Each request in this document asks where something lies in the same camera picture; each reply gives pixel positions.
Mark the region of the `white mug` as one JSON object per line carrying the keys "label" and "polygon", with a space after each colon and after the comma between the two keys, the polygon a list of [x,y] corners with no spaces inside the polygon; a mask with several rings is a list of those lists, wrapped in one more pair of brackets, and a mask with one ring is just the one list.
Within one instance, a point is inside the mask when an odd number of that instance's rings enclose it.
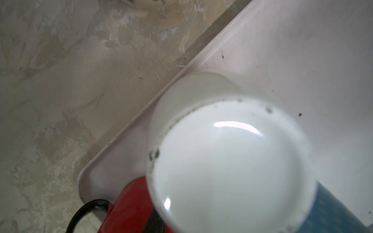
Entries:
{"label": "white mug", "polygon": [[274,98],[233,76],[191,73],[157,103],[152,202],[176,233],[294,233],[316,198],[312,148]]}

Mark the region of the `red mug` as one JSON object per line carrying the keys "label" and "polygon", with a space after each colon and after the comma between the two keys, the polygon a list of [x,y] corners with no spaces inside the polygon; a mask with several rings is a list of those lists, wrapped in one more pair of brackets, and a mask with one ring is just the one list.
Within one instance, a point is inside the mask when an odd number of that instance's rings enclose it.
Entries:
{"label": "red mug", "polygon": [[127,184],[116,201],[92,200],[72,217],[66,232],[73,233],[79,221],[94,211],[106,213],[99,233],[172,233],[155,210],[146,183],[139,177]]}

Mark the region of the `blue polka dot mug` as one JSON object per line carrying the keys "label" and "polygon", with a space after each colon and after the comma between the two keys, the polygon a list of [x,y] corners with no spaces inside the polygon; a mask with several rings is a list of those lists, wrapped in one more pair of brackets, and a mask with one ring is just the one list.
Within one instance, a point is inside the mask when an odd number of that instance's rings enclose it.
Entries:
{"label": "blue polka dot mug", "polygon": [[321,183],[314,206],[298,233],[369,233],[370,230]]}

